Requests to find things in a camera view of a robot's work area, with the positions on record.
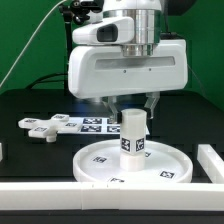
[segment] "black table surface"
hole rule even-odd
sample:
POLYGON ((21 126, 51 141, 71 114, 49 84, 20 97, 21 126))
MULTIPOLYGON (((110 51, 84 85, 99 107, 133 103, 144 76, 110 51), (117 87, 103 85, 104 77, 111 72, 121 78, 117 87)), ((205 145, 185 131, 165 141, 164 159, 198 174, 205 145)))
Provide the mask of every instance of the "black table surface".
MULTIPOLYGON (((117 108, 143 108, 144 95, 121 97, 117 108)), ((59 135, 55 143, 28 137, 18 127, 23 118, 50 119, 55 114, 72 117, 108 117, 102 103, 79 100, 63 90, 10 90, 0 96, 0 142, 4 159, 0 182, 75 181, 72 158, 91 143, 118 139, 118 135, 59 135)), ((155 117, 148 120, 148 140, 174 146, 193 162, 194 183, 210 183, 197 162, 198 144, 211 144, 224 157, 224 112, 193 92, 161 94, 155 117)), ((224 222, 222 212, 177 211, 33 211, 0 212, 0 223, 204 223, 224 222)))

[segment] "metal bracket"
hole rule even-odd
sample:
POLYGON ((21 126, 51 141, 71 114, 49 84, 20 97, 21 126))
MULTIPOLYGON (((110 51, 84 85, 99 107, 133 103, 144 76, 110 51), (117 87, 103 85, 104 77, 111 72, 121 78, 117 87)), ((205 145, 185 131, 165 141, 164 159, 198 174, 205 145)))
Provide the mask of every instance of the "metal bracket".
POLYGON ((150 112, 150 119, 154 118, 154 109, 160 99, 160 92, 146 93, 148 100, 145 103, 145 108, 150 112))
POLYGON ((103 100, 105 107, 111 112, 110 122, 113 124, 120 124, 122 122, 122 113, 115 107, 114 103, 116 102, 116 96, 107 97, 107 101, 103 100))

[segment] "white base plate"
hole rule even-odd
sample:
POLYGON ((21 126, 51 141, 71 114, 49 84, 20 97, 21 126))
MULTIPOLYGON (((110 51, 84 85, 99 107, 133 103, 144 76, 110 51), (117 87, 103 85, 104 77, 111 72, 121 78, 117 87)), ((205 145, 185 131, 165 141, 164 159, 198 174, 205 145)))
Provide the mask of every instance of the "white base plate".
POLYGON ((98 142, 81 149, 73 159, 79 182, 189 183, 193 165, 181 151, 146 141, 145 169, 127 172, 120 168, 120 140, 98 142))

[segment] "cable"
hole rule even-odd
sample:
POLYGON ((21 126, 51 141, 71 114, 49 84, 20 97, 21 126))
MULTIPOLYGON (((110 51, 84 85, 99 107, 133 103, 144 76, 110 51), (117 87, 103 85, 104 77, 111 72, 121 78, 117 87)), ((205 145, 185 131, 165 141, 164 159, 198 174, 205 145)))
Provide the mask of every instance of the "cable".
POLYGON ((165 6, 164 6, 164 22, 165 22, 165 29, 166 29, 166 33, 169 33, 169 22, 168 22, 168 16, 169 16, 169 9, 168 9, 168 5, 169 5, 169 0, 165 0, 165 6))
POLYGON ((46 75, 44 77, 38 78, 37 80, 35 80, 34 82, 32 82, 31 84, 29 84, 26 89, 32 89, 35 85, 39 84, 39 83, 44 83, 44 82, 55 82, 57 80, 49 80, 49 81, 44 81, 46 79, 50 79, 50 78, 55 78, 55 77, 59 77, 59 76, 68 76, 68 74, 64 74, 64 73, 56 73, 56 74, 51 74, 51 75, 46 75))
POLYGON ((34 31, 34 33, 32 34, 32 36, 30 37, 29 41, 27 42, 27 44, 25 45, 25 47, 23 48, 23 50, 21 51, 21 53, 19 54, 19 56, 17 57, 17 59, 15 60, 14 64, 12 65, 12 67, 9 69, 7 75, 5 76, 5 78, 2 80, 1 84, 0 84, 0 89, 2 88, 2 86, 4 85, 4 83, 6 82, 6 80, 9 78, 9 76, 11 75, 13 69, 15 68, 15 66, 17 65, 17 63, 19 62, 19 60, 21 59, 21 57, 23 56, 23 54, 25 53, 25 51, 27 50, 27 48, 29 47, 30 43, 32 42, 32 40, 34 39, 34 37, 36 36, 37 32, 40 30, 40 28, 42 27, 42 25, 44 24, 44 22, 48 19, 48 17, 51 15, 51 13, 59 6, 61 5, 63 2, 66 2, 68 0, 63 0, 60 1, 59 3, 57 3, 50 11, 49 13, 44 17, 44 19, 40 22, 39 26, 37 27, 37 29, 34 31))
POLYGON ((200 89, 201 89, 201 92, 202 92, 202 95, 206 98, 207 98, 207 94, 205 92, 205 88, 201 82, 201 80, 198 78, 197 74, 194 72, 194 70, 190 67, 190 65, 187 65, 188 66, 188 69, 192 72, 193 76, 195 77, 196 81, 198 82, 199 86, 200 86, 200 89))

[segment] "white plate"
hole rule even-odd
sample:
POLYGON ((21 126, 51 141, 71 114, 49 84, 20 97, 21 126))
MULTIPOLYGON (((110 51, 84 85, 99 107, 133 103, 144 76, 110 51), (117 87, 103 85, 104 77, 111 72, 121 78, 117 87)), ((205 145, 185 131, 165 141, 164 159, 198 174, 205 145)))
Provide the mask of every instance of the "white plate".
POLYGON ((80 182, 191 182, 192 162, 178 149, 146 141, 145 152, 145 169, 127 172, 120 168, 120 140, 103 141, 86 146, 73 159, 74 176, 80 182))

